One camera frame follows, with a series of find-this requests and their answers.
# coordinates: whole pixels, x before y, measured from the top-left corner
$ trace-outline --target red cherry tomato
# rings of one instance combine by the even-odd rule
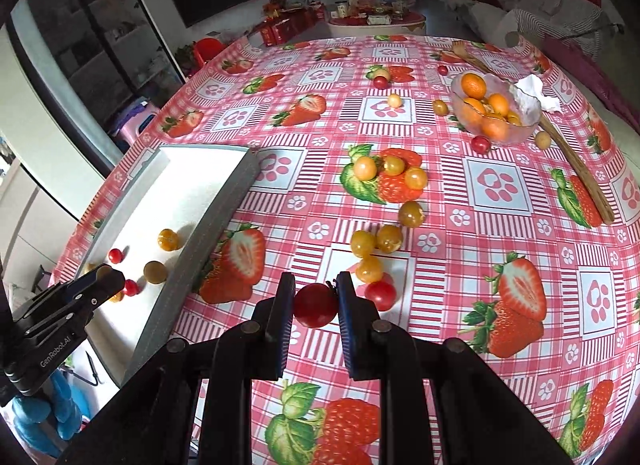
[[[373,301],[378,311],[390,310],[396,304],[397,295],[394,285],[386,281],[369,283],[364,289],[364,296]]]
[[[383,90],[385,88],[388,88],[388,86],[389,86],[389,81],[386,79],[386,77],[383,77],[382,75],[378,75],[377,77],[375,77],[375,79],[373,79],[373,87],[375,89]]]
[[[491,141],[484,137],[474,137],[471,139],[471,149],[478,155],[485,155],[491,149]]]
[[[124,282],[124,288],[122,289],[124,295],[129,297],[133,297],[134,295],[138,295],[140,292],[140,288],[138,287],[138,283],[136,283],[133,279],[127,279]]]
[[[122,262],[122,260],[124,259],[124,255],[122,254],[122,251],[120,249],[111,249],[109,251],[108,258],[111,263],[117,265],[118,263]]]
[[[308,328],[321,328],[338,314],[338,295],[322,283],[302,288],[293,298],[293,315]]]

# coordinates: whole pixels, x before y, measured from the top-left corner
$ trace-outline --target white napkin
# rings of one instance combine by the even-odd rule
[[[532,73],[524,77],[524,79],[520,79],[515,86],[527,95],[538,99],[544,111],[560,111],[560,99],[544,96],[542,94],[542,81],[535,74]]]

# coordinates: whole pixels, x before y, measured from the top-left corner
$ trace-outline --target floor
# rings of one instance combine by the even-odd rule
[[[449,10],[441,0],[419,0],[412,10],[426,17],[428,36],[480,41],[465,23],[456,19],[456,13]],[[313,41],[329,36],[328,26],[320,22],[296,36],[291,42]]]

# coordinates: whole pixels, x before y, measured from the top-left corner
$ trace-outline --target orange fruit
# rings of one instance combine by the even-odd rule
[[[507,122],[509,122],[510,124],[515,124],[516,126],[522,125],[520,117],[513,111],[509,111],[509,113],[507,113]]]
[[[460,80],[463,92],[473,99],[481,99],[486,93],[484,79],[476,73],[465,73]]]
[[[485,113],[485,115],[487,117],[489,117],[489,118],[492,118],[492,119],[501,120],[502,122],[506,122],[507,121],[506,118],[504,118],[502,115],[498,115],[498,113]]]
[[[509,102],[504,95],[500,93],[494,93],[487,99],[489,105],[494,109],[498,115],[506,117],[509,113]]]
[[[509,123],[502,120],[484,119],[482,121],[482,134],[494,142],[504,142],[509,135]]]
[[[484,106],[478,99],[472,99],[471,97],[467,97],[463,100],[466,104],[469,104],[473,109],[475,109],[478,113],[484,114]]]

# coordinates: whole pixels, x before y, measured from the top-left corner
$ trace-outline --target tablecloth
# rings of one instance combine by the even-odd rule
[[[298,288],[332,279],[341,270],[353,272],[357,259],[349,250],[351,233],[397,224],[399,204],[384,203],[375,189],[356,192],[360,199],[347,193],[340,175],[351,162],[350,149],[371,154],[389,147],[413,150],[423,158],[430,179],[418,199],[426,221],[414,230],[403,228],[399,251],[381,257],[401,293],[382,317],[415,337],[470,341],[473,334],[458,332],[478,324],[474,316],[486,308],[478,307],[480,302],[499,299],[492,295],[495,277],[508,265],[533,267],[546,300],[542,335],[514,356],[483,357],[551,434],[564,440],[577,463],[590,459],[616,434],[640,393],[640,190],[597,114],[539,50],[524,40],[510,50],[479,43],[468,43],[467,49],[507,79],[539,74],[543,92],[560,99],[562,112],[548,117],[612,204],[612,226],[598,222],[557,146],[541,152],[529,139],[478,156],[454,116],[434,115],[432,101],[450,104],[452,77],[470,69],[450,51],[451,39],[325,39],[265,52],[241,39],[191,78],[126,153],[82,217],[54,278],[74,276],[102,219],[158,146],[250,146],[262,172],[228,228],[251,224],[262,232],[264,275],[249,301],[207,305],[189,295],[174,328],[192,342],[220,336],[274,294],[282,271],[295,274]],[[404,73],[402,82],[377,90],[366,76],[376,65],[411,71],[392,68]],[[440,65],[447,66],[446,76],[438,74]],[[386,104],[392,90],[403,97],[402,108]],[[307,94],[321,96],[326,105],[320,107],[326,109],[315,121],[287,126],[287,110]],[[361,285],[355,278],[354,284]],[[313,409],[326,408],[325,414],[348,410],[348,403],[338,401],[342,398],[379,405],[377,383],[351,381],[343,362],[337,320],[316,330],[294,320],[284,380],[254,384],[254,464],[310,463],[315,445],[324,441],[316,441],[318,433],[311,432],[297,447],[274,442],[278,423],[306,424],[295,416],[283,418],[282,402],[296,391],[304,391],[301,405],[311,409],[306,419],[321,412]],[[292,384],[309,385],[291,389]],[[428,388],[426,394],[435,428]],[[196,439],[201,416],[202,403]],[[585,420],[597,433],[592,443],[586,441],[594,434],[587,437]],[[438,458],[436,429],[433,438]],[[365,438],[357,447],[376,463],[378,444]]]

